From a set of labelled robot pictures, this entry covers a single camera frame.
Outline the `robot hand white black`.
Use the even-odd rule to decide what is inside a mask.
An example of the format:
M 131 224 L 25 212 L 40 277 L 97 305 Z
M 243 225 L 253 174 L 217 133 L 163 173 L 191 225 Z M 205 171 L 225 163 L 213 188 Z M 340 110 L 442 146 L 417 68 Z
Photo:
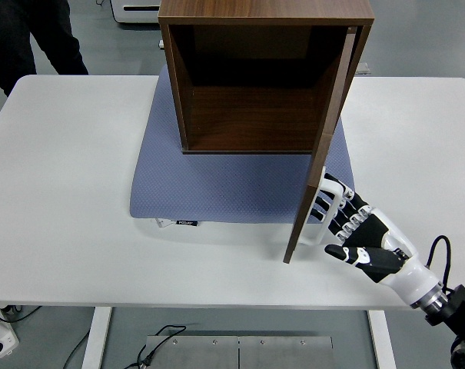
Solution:
M 361 269 L 373 282 L 388 286 L 412 308 L 441 308 L 447 302 L 443 284 L 419 259 L 417 249 L 379 209 L 326 173 L 311 214 L 336 244 L 327 254 Z

